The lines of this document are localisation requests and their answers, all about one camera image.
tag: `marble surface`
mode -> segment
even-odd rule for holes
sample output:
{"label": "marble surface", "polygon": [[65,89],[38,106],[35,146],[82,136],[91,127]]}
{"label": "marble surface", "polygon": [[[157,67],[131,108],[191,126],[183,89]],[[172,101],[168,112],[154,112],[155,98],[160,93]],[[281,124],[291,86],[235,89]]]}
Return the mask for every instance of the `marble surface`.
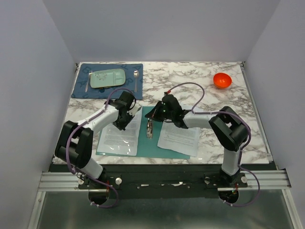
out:
{"label": "marble surface", "polygon": [[[204,99],[199,108],[214,111],[225,105],[232,107],[250,126],[252,140],[243,151],[242,163],[269,163],[267,151],[258,127],[253,105],[245,85],[239,63],[236,62],[130,62],[143,63],[143,106],[154,106],[161,100],[164,91],[184,82],[196,82],[205,89]],[[220,90],[213,84],[216,73],[227,73],[232,78],[230,88]],[[183,85],[172,91],[180,104],[194,105],[202,96],[202,91],[195,85]],[[65,120],[79,121],[100,109],[105,100],[70,99]],[[190,159],[160,159],[144,157],[119,157],[95,155],[99,135],[94,136],[92,157],[100,164],[220,164],[224,149],[211,129],[202,129],[197,157]],[[55,164],[63,164],[54,158]]]}

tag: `teal folder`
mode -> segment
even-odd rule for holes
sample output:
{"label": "teal folder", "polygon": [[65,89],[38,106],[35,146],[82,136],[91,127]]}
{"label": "teal folder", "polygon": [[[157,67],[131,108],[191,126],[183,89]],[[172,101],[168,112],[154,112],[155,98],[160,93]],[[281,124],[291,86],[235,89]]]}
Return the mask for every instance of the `teal folder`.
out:
{"label": "teal folder", "polygon": [[[170,159],[190,159],[190,156],[172,151],[170,149],[159,148],[158,140],[162,128],[162,123],[153,122],[153,132],[152,138],[147,138],[146,136],[146,127],[147,127],[147,118],[144,116],[151,111],[153,106],[144,106],[142,107],[142,119],[140,126],[140,133],[138,139],[138,151],[136,157],[150,157],[150,158],[170,158]],[[127,155],[118,155],[118,154],[109,154],[104,152],[96,151],[96,155],[107,155],[107,156],[127,156]]]}

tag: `orange bowl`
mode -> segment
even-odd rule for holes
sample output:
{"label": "orange bowl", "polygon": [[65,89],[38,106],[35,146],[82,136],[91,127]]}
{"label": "orange bowl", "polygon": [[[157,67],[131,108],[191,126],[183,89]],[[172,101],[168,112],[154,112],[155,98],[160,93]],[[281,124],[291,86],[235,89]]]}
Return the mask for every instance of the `orange bowl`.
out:
{"label": "orange bowl", "polygon": [[214,78],[214,85],[219,89],[225,89],[229,87],[232,83],[232,79],[226,73],[217,73]]}

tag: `placemat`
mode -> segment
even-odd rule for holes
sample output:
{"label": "placemat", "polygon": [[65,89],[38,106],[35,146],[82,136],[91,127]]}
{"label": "placemat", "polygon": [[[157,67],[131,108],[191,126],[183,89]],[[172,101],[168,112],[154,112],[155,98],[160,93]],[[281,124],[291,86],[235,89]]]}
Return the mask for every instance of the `placemat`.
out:
{"label": "placemat", "polygon": [[[88,81],[89,71],[102,71],[110,69],[123,69],[126,75],[126,82],[121,86],[110,87],[110,88],[91,88],[90,83],[88,85],[88,91],[85,92],[86,84]],[[137,89],[138,92],[134,92],[135,89],[135,78],[133,76],[134,70],[139,71],[139,78],[137,78]],[[77,99],[107,99],[109,94],[117,88],[127,88],[131,90],[136,99],[143,99],[143,64],[97,64],[97,63],[83,63],[80,66],[76,83],[73,89],[71,98]],[[112,99],[118,99],[122,91],[115,92],[112,95]]]}
{"label": "placemat", "polygon": [[[172,151],[170,149],[159,148],[158,140],[162,128],[162,123],[153,122],[153,133],[152,138],[147,138],[146,127],[147,118],[144,116],[152,110],[153,106],[142,107],[142,119],[139,133],[138,150],[136,157],[150,157],[150,158],[170,158],[170,159],[190,159],[190,156]],[[96,151],[96,155],[107,155],[107,156],[126,156],[118,154],[109,154],[104,152]]]}

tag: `document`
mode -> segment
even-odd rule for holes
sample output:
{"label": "document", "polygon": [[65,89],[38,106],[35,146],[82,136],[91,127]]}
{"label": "document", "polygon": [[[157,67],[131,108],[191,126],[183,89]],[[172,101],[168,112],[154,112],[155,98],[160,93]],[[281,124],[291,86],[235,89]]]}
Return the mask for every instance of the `document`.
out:
{"label": "document", "polygon": [[103,128],[97,152],[136,156],[141,126],[142,108],[136,113],[126,130],[119,130],[113,124]]}
{"label": "document", "polygon": [[163,122],[158,147],[170,149],[189,156],[197,156],[200,128],[182,129],[173,123]]}

